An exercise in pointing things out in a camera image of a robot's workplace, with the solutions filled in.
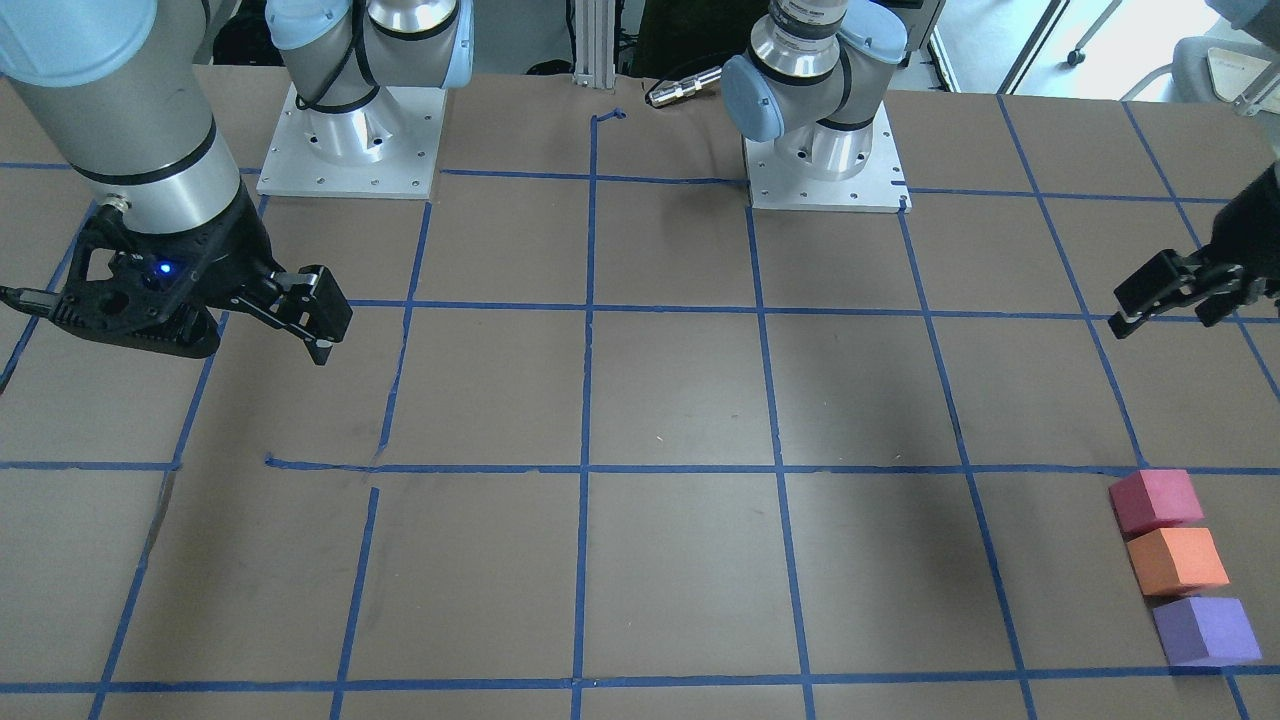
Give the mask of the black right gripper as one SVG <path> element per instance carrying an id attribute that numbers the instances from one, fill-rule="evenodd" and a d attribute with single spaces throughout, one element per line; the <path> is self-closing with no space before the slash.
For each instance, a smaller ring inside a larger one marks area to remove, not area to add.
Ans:
<path id="1" fill-rule="evenodd" d="M 323 366 L 353 310 L 324 265 L 282 272 L 250 192 L 241 186 L 210 222 L 169 234 L 125 227 L 101 205 L 76 238 L 49 320 L 82 340 L 204 359 L 219 343 L 211 310 L 248 314 L 301 340 Z"/>

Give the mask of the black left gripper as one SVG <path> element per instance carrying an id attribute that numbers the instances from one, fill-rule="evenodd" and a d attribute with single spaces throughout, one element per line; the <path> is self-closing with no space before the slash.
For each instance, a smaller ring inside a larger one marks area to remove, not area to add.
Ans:
<path id="1" fill-rule="evenodd" d="M 1265 296 L 1277 299 L 1279 186 L 1277 167 L 1262 170 L 1213 219 L 1211 241 L 1183 256 L 1161 250 L 1114 290 L 1117 310 L 1108 319 L 1116 340 L 1130 337 L 1149 319 L 1176 307 L 1196 306 L 1204 327 L 1213 327 L 1256 301 L 1256 288 L 1226 288 L 1226 265 L 1238 265 L 1249 279 L 1265 282 Z"/>

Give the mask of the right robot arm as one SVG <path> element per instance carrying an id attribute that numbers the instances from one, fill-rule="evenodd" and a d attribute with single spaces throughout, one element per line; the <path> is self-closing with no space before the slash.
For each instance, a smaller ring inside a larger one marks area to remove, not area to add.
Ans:
<path id="1" fill-rule="evenodd" d="M 195 77 L 210 1 L 5 1 L 3 73 L 97 209 L 59 291 L 3 290 L 78 338 L 204 359 L 214 309 L 302 341 L 317 365 L 351 306 L 323 265 L 288 272 Z M 259 192 L 425 199 L 443 102 L 474 70 L 471 1 L 269 1 L 291 76 Z"/>

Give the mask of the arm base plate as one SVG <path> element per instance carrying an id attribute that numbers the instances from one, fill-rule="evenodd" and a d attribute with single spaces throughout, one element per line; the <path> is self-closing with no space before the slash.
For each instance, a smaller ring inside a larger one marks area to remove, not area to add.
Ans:
<path id="1" fill-rule="evenodd" d="M 908 213 L 913 200 L 887 106 L 860 129 L 819 123 L 768 142 L 742 141 L 756 210 Z"/>
<path id="2" fill-rule="evenodd" d="M 448 92 L 384 87 L 346 114 L 302 110 L 289 90 L 257 191 L 312 199 L 428 200 Z"/>

